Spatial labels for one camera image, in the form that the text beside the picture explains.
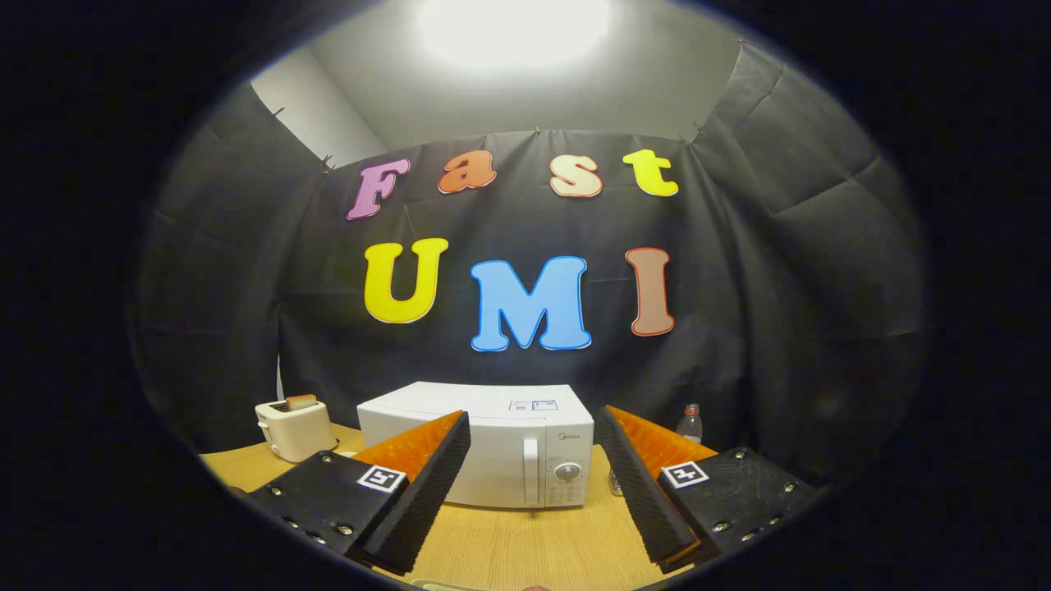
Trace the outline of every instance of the letter u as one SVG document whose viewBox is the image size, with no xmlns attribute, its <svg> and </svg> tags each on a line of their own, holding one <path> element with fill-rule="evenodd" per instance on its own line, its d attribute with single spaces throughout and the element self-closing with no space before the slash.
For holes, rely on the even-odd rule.
<svg viewBox="0 0 1051 591">
<path fill-rule="evenodd" d="M 438 287 L 438 256 L 447 248 L 449 241 L 444 238 L 427 238 L 413 243 L 412 251 L 419 256 L 416 290 L 412 298 L 398 301 L 391 295 L 391 278 L 401 245 L 388 242 L 370 246 L 365 251 L 365 259 L 369 261 L 365 272 L 365 309 L 372 318 L 390 324 L 416 322 L 427 315 L 434 305 Z"/>
</svg>

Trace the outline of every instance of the microwave door handle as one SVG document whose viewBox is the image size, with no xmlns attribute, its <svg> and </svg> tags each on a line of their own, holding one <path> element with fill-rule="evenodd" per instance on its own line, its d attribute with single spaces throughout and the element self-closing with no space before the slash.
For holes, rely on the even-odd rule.
<svg viewBox="0 0 1051 591">
<path fill-rule="evenodd" d="M 535 507 L 540 504 L 539 461 L 537 458 L 536 440 L 522 442 L 522 476 L 526 486 L 526 506 Z"/>
</svg>

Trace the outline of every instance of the microwave control knob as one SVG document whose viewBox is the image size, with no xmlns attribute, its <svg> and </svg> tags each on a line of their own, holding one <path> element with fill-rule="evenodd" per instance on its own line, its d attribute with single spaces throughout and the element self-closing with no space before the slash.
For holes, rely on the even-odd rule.
<svg viewBox="0 0 1051 591">
<path fill-rule="evenodd" d="M 579 475 L 580 475 L 579 464 L 566 462 L 565 464 L 561 464 L 557 468 L 555 468 L 555 477 L 566 483 Z"/>
</svg>

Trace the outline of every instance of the foam letter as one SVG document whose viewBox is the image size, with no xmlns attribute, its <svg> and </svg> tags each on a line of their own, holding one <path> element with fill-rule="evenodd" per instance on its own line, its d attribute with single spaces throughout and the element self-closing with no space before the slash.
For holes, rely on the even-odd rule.
<svg viewBox="0 0 1051 591">
<path fill-rule="evenodd" d="M 493 155 L 476 149 L 457 156 L 446 163 L 446 175 L 438 181 L 438 190 L 449 195 L 471 187 L 476 189 L 493 182 Z"/>
<path fill-rule="evenodd" d="M 397 175 L 405 175 L 408 171 L 409 160 L 406 158 L 378 166 L 363 168 L 362 186 L 357 189 L 354 207 L 347 212 L 347 219 L 357 220 L 359 218 L 375 216 L 379 211 L 376 199 L 387 199 L 387 196 L 394 190 L 394 181 L 397 179 Z"/>
<path fill-rule="evenodd" d="M 551 188 L 562 197 L 595 197 L 602 191 L 598 164 L 586 156 L 556 156 L 551 161 Z"/>
<path fill-rule="evenodd" d="M 679 192 L 679 185 L 665 181 L 660 176 L 661 168 L 671 168 L 666 158 L 657 158 L 652 149 L 640 149 L 624 157 L 624 164 L 635 168 L 635 182 L 639 188 L 658 197 L 669 197 Z"/>
<path fill-rule="evenodd" d="M 478 282 L 480 305 L 476 351 L 502 351 L 510 341 L 500 331 L 500 315 L 508 322 L 518 346 L 533 342 L 540 319 L 548 314 L 548 330 L 540 335 L 544 349 L 582 349 L 591 345 L 580 311 L 580 276 L 588 263 L 579 257 L 555 257 L 543 265 L 532 293 L 526 292 L 507 261 L 485 261 L 471 267 Z"/>
<path fill-rule="evenodd" d="M 660 248 L 633 248 L 624 253 L 624 259 L 635 267 L 639 295 L 639 315 L 632 323 L 632 332 L 639 337 L 669 332 L 675 328 L 675 319 L 667 313 L 664 266 L 671 257 Z"/>
<path fill-rule="evenodd" d="M 434 305 L 438 286 L 438 256 L 449 248 L 444 238 L 417 240 L 412 251 L 419 256 L 416 267 L 416 291 L 412 298 L 397 301 L 391 297 L 391 276 L 394 259 L 401 253 L 401 245 L 375 244 L 365 251 L 369 268 L 365 271 L 365 309 L 379 322 L 406 324 L 427 315 Z"/>
</svg>

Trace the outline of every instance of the brown letter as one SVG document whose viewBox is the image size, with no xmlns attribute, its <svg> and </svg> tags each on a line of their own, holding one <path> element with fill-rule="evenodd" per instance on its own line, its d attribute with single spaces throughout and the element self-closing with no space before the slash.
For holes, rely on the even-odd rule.
<svg viewBox="0 0 1051 591">
<path fill-rule="evenodd" d="M 635 267 L 635 284 L 639 293 L 639 317 L 632 323 L 632 332 L 639 337 L 656 337 L 675 328 L 675 319 L 667 313 L 664 289 L 664 266 L 671 260 L 660 248 L 633 248 L 624 254 Z"/>
</svg>

